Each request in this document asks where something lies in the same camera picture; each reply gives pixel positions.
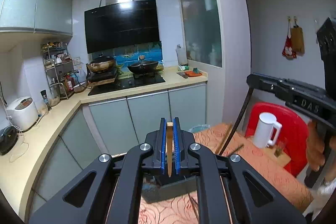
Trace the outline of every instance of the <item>wok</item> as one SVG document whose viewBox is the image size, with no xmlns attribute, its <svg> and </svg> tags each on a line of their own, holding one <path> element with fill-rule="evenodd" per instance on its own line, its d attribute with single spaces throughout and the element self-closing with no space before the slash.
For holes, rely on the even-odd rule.
<svg viewBox="0 0 336 224">
<path fill-rule="evenodd" d="M 155 72 L 157 65 L 158 61 L 142 60 L 127 67 L 132 73 L 142 75 L 145 73 Z"/>
<path fill-rule="evenodd" d="M 109 68 L 113 68 L 116 64 L 116 61 L 113 57 L 110 56 L 100 56 L 90 62 L 88 68 L 91 72 L 97 73 L 105 71 Z"/>
</svg>

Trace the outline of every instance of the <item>black cooktop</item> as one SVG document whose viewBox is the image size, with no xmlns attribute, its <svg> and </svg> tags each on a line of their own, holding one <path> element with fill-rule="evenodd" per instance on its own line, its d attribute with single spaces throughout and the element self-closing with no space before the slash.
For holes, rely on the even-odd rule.
<svg viewBox="0 0 336 224">
<path fill-rule="evenodd" d="M 96 95 L 116 90 L 130 89 L 136 86 L 152 85 L 164 82 L 165 80 L 162 76 L 157 73 L 154 75 L 141 75 L 124 79 L 116 79 L 113 83 L 94 86 L 88 95 Z"/>
</svg>

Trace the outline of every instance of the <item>hanging bag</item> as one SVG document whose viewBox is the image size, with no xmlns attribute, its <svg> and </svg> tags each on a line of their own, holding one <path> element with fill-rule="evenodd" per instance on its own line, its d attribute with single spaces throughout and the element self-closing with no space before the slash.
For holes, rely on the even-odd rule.
<svg viewBox="0 0 336 224">
<path fill-rule="evenodd" d="M 282 50 L 282 55 L 285 56 L 287 59 L 294 59 L 296 58 L 296 52 L 292 48 L 292 40 L 289 37 L 289 30 L 291 28 L 291 18 L 288 17 L 288 28 L 287 28 L 287 38 L 285 42 L 285 46 Z"/>
<path fill-rule="evenodd" d="M 292 40 L 292 49 L 293 51 L 304 53 L 305 44 L 303 41 L 303 31 L 296 23 L 296 17 L 294 17 L 294 26 L 291 28 L 291 40 Z"/>
</svg>

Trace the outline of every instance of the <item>metal screw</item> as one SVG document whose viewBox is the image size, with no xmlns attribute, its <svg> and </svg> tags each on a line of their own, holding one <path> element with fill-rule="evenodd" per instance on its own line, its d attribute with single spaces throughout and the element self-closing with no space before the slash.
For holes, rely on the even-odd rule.
<svg viewBox="0 0 336 224">
<path fill-rule="evenodd" d="M 232 160 L 233 162 L 239 162 L 240 161 L 240 156 L 237 154 L 233 154 L 230 156 L 230 160 Z"/>
<path fill-rule="evenodd" d="M 110 160 L 110 155 L 107 155 L 107 154 L 100 155 L 99 157 L 100 162 L 107 162 L 109 160 Z"/>
<path fill-rule="evenodd" d="M 198 143 L 192 143 L 190 145 L 191 150 L 199 150 L 200 148 L 201 148 L 201 146 Z"/>
<path fill-rule="evenodd" d="M 147 151 L 151 148 L 151 145 L 149 143 L 143 143 L 140 145 L 140 149 L 143 151 Z"/>
</svg>

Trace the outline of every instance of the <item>white pitcher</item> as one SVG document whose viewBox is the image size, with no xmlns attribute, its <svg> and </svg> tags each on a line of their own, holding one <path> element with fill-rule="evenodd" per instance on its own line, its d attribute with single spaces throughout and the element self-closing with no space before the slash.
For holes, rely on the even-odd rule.
<svg viewBox="0 0 336 224">
<path fill-rule="evenodd" d="M 271 140 L 273 128 L 277 130 L 274 139 Z M 259 121 L 253 137 L 253 144 L 259 148 L 265 148 L 268 145 L 275 145 L 277 142 L 282 124 L 277 122 L 277 118 L 269 112 L 262 112 L 259 115 Z"/>
</svg>

